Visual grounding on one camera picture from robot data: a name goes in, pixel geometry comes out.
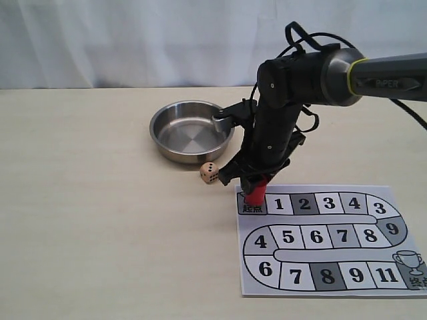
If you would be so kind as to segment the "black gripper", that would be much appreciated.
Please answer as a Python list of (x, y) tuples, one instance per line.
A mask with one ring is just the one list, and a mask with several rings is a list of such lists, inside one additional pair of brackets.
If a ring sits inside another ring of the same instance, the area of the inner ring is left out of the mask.
[(301, 103), (286, 103), (274, 108), (260, 99), (244, 162), (232, 159), (219, 170), (222, 185), (240, 178), (245, 194), (265, 193), (274, 177), (272, 172), (281, 170), (294, 149), (305, 141), (305, 135), (295, 130), (302, 107)]

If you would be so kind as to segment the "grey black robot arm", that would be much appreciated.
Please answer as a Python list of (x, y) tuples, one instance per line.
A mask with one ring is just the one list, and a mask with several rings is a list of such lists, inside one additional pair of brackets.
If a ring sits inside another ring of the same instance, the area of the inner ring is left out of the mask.
[(355, 48), (327, 45), (263, 62), (258, 99), (243, 99), (213, 117), (217, 129), (244, 128), (237, 154), (219, 170), (227, 185), (238, 178), (246, 195), (268, 184), (304, 143), (297, 120), (308, 105), (348, 107), (363, 96), (426, 101), (426, 54), (367, 59)]

